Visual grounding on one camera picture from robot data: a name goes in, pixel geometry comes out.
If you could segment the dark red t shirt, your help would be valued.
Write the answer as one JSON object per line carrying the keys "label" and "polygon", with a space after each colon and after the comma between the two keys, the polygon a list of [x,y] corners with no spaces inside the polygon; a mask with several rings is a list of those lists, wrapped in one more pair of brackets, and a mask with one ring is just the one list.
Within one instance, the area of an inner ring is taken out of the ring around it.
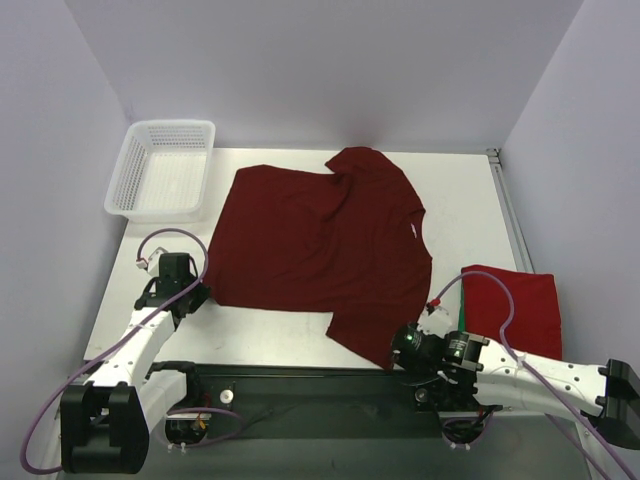
{"label": "dark red t shirt", "polygon": [[404,172],[367,147],[322,173],[238,170],[208,247],[204,278],[222,306],[327,313],[327,336],[381,368],[430,291],[426,211]]}

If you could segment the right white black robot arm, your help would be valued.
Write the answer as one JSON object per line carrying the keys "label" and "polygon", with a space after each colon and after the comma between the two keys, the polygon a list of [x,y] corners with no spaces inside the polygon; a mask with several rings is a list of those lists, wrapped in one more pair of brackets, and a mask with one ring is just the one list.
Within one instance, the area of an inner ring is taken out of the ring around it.
{"label": "right white black robot arm", "polygon": [[463,331],[426,334],[415,324],[394,335],[391,358],[439,411],[496,406],[586,421],[608,444],[639,448],[639,377],[623,361],[566,363]]}

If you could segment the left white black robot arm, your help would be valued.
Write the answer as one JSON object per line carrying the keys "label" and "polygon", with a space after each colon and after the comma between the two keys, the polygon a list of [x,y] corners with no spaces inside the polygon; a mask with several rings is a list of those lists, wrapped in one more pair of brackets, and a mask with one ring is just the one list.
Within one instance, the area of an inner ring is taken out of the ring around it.
{"label": "left white black robot arm", "polygon": [[204,403],[194,363],[157,361],[180,322],[208,299],[187,253],[157,250],[151,279],[134,304],[132,334],[80,385],[61,396],[61,463],[72,474],[136,474],[146,460],[150,435],[176,408]]}

